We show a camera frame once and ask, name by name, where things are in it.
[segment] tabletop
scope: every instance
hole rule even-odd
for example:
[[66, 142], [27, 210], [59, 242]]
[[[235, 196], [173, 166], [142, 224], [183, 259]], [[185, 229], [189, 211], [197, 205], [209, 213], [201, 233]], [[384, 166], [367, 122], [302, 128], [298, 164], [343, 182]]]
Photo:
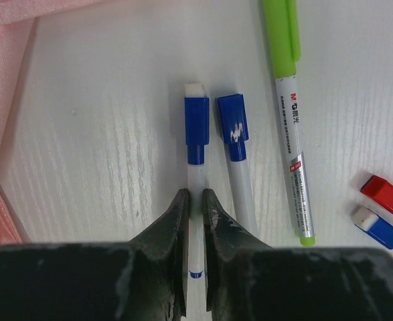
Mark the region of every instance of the tabletop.
[[[364, 205], [393, 223], [359, 192], [372, 173], [393, 183], [393, 0], [305, 0], [298, 12], [317, 245], [380, 247], [350, 215]], [[257, 0], [116, 0], [41, 18], [0, 154], [0, 190], [24, 237], [123, 241], [160, 216], [186, 187], [184, 84], [201, 82], [210, 188], [233, 215], [214, 98], [244, 94], [260, 238], [300, 247], [265, 39]]]

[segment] green marker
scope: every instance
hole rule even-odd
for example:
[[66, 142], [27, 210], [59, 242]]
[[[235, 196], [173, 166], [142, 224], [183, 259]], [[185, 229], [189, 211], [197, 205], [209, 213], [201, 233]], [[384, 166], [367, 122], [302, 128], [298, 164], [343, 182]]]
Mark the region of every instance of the green marker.
[[299, 143], [296, 62], [301, 56], [296, 0], [263, 0], [270, 58], [277, 85], [281, 126], [287, 162], [286, 177], [297, 220], [297, 234], [304, 246], [315, 245], [309, 202], [305, 157]]

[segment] red marker cap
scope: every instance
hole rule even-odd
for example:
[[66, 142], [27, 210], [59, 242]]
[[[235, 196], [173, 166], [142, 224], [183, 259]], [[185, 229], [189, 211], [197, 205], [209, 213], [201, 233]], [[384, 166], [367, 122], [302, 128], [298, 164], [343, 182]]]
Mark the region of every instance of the red marker cap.
[[387, 180], [373, 175], [360, 192], [393, 214], [393, 185]]

